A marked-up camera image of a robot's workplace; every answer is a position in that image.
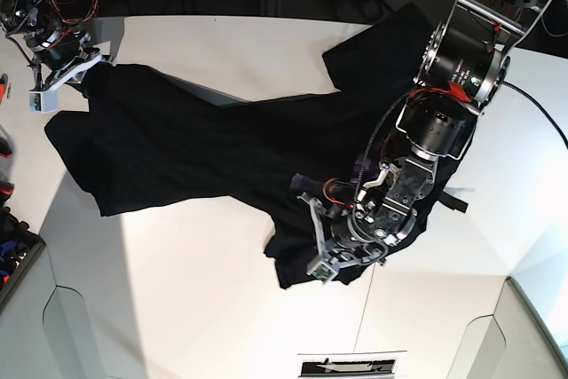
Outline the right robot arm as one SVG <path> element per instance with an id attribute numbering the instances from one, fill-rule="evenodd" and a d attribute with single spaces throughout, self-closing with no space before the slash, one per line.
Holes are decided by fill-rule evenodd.
<path id="1" fill-rule="evenodd" d="M 22 36 L 25 44 L 16 47 L 33 72 L 33 93 L 77 86 L 98 63 L 115 63 L 92 44 L 86 29 L 98 11 L 99 0 L 90 0 L 76 16 L 67 16 L 58 0 L 1 0 L 1 29 L 12 43 Z"/>

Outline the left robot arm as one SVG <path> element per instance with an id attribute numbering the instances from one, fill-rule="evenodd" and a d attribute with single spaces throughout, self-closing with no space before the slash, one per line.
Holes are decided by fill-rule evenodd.
<path id="1" fill-rule="evenodd" d="M 387 110 L 407 152 L 393 158 L 369 140 L 354 183 L 307 193 L 317 253 L 307 272 L 331 281 L 340 271 L 383 263 L 418 226 L 417 204 L 430 196 L 444 159 L 460 160 L 477 120 L 506 82 L 509 53 L 553 0 L 454 0 L 432 33 L 414 87 Z"/>

